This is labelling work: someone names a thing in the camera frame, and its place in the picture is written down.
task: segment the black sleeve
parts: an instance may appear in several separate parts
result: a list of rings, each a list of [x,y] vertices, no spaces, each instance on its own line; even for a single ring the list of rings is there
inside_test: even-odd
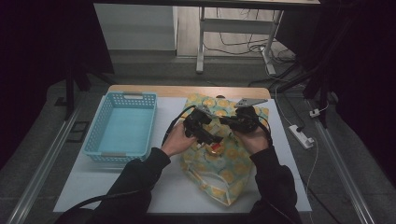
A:
[[[295,207],[293,175],[289,167],[279,164],[274,147],[250,158],[257,168],[256,182],[262,198],[254,203],[247,223],[302,223]]]
[[[128,162],[107,195],[139,191],[125,198],[102,201],[86,223],[142,222],[151,202],[150,191],[169,163],[168,156],[156,147],[145,161]]]

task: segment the yellow plastic bag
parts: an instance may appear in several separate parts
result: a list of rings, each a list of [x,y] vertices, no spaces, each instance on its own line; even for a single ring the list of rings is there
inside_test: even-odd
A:
[[[206,105],[211,113],[217,116],[235,116],[235,104],[226,99],[195,93],[188,97],[185,108],[190,105]],[[268,120],[267,108],[254,108],[256,114]],[[182,117],[186,118],[189,113],[187,111]],[[262,123],[264,126],[267,125],[264,119]],[[222,125],[218,119],[213,119],[204,128],[209,132],[215,130],[216,133],[212,134],[223,137],[220,143],[221,153],[214,155],[208,146],[193,144],[181,154],[181,169],[207,195],[229,206],[245,188],[253,163],[227,125]]]

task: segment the blue plastic basket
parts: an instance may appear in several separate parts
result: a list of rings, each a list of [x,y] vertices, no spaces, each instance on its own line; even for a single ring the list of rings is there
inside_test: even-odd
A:
[[[99,162],[145,160],[156,108],[155,92],[108,92],[93,118],[83,153]]]

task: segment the floor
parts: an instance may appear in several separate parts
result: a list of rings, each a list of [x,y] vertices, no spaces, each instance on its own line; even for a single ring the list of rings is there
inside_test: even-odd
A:
[[[180,17],[183,13],[193,12],[196,17],[190,16],[188,18],[198,18],[197,8],[186,9],[191,10],[191,12],[179,11]],[[233,13],[242,17],[246,16],[244,14],[246,11],[236,10]],[[249,16],[255,17],[254,11],[250,14]],[[216,16],[216,10],[207,12],[206,15]],[[221,15],[225,17],[229,14],[225,13],[225,10],[221,10]],[[272,90],[276,87],[276,85],[272,85],[274,79],[269,79],[266,75],[262,58],[257,56],[257,53],[249,53],[246,57],[236,57],[207,50],[205,55],[210,57],[205,58],[205,72],[203,75],[196,75],[195,59],[193,58],[196,47],[188,48],[188,46],[196,46],[196,44],[192,44],[197,41],[196,38],[194,39],[196,35],[188,37],[186,41],[188,44],[185,44],[187,47],[182,48],[183,43],[180,42],[183,42],[183,38],[181,36],[186,35],[183,34],[183,27],[196,28],[193,25],[183,25],[182,22],[179,24],[178,57],[150,54],[138,56],[113,54],[111,56],[115,75],[111,78],[120,84],[230,87],[247,87],[251,81],[265,79],[264,82],[255,83],[253,86],[263,88],[273,86]],[[219,41],[219,34],[210,35],[213,35],[213,37],[205,37],[205,43],[211,48],[235,50],[234,52],[242,52],[247,49],[247,45],[244,47],[236,46],[239,49],[231,49],[231,46],[224,47]],[[230,41],[230,43],[244,42],[249,39],[249,35],[241,35],[235,39],[232,35],[226,35],[225,37],[228,38],[226,41]],[[283,48],[283,46],[279,46],[276,50],[281,51]],[[290,66],[289,63],[276,64],[276,71],[280,74],[288,66]],[[296,75],[297,71],[294,71],[291,76]],[[84,94],[88,99],[87,103],[82,105],[77,121],[92,121],[100,98],[108,88],[108,84],[97,77],[89,75],[89,78],[92,88],[88,92],[76,92],[77,97]],[[277,101],[278,110],[283,111],[282,123],[294,159],[298,164],[300,175],[305,181],[309,179],[309,188],[312,190],[308,192],[308,199],[313,207],[313,212],[310,215],[301,214],[303,223],[365,223],[357,216],[353,200],[346,192],[344,183],[334,169],[330,151],[321,139],[315,122],[309,118],[310,107],[302,97],[304,84],[288,90],[285,95],[272,94],[272,98]],[[0,223],[7,222],[34,175],[35,169],[48,148],[51,147],[60,127],[64,125],[64,107],[55,105],[59,97],[64,97],[64,95],[64,82],[57,83],[49,88],[48,101],[40,116],[15,155],[7,166],[0,171]],[[359,137],[337,115],[335,111],[336,100],[331,97],[329,100],[331,103],[326,110],[328,130],[332,134],[332,138],[356,186],[373,215],[374,223],[395,223],[395,188],[388,182]],[[310,101],[310,104],[315,105],[315,99]],[[291,124],[304,125],[304,133],[307,136],[314,137],[318,142],[315,148],[304,150],[287,131]],[[67,139],[75,139],[75,136],[69,134]],[[73,166],[81,144],[81,142],[66,142],[62,146],[58,159],[53,164],[47,181],[43,183],[42,190],[38,192],[37,199],[32,204],[31,212],[27,215],[25,223],[52,223],[59,216],[59,214],[53,214],[51,210],[62,191],[67,174]],[[205,222],[205,219],[201,218],[200,221],[195,223],[209,222]]]

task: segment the right hand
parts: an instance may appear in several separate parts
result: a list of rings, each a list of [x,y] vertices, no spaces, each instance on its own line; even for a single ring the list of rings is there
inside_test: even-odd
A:
[[[265,136],[265,132],[260,127],[251,133],[233,131],[233,134],[241,140],[250,154],[255,154],[268,148],[268,140]]]

